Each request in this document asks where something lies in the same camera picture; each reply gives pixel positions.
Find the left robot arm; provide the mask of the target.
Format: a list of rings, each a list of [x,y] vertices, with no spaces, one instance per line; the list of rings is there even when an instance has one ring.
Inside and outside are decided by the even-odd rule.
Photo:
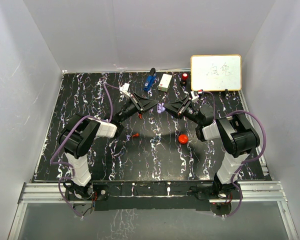
[[[78,113],[73,115],[59,136],[59,144],[73,171],[68,181],[70,185],[64,183],[63,186],[77,198],[89,199],[94,188],[88,166],[88,151],[95,138],[117,138],[124,129],[122,122],[136,113],[146,113],[158,103],[158,100],[145,98],[133,92],[111,120],[101,120]]]

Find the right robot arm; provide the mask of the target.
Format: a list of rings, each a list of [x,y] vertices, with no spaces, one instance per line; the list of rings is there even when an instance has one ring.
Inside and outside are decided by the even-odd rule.
[[[260,145],[260,137],[243,111],[214,119],[214,108],[203,104],[193,107],[192,99],[165,103],[165,111],[177,119],[186,117],[197,124],[195,133],[201,142],[220,139],[225,150],[222,164],[209,186],[197,185],[190,190],[199,194],[225,198],[236,189],[238,173],[249,154]]]

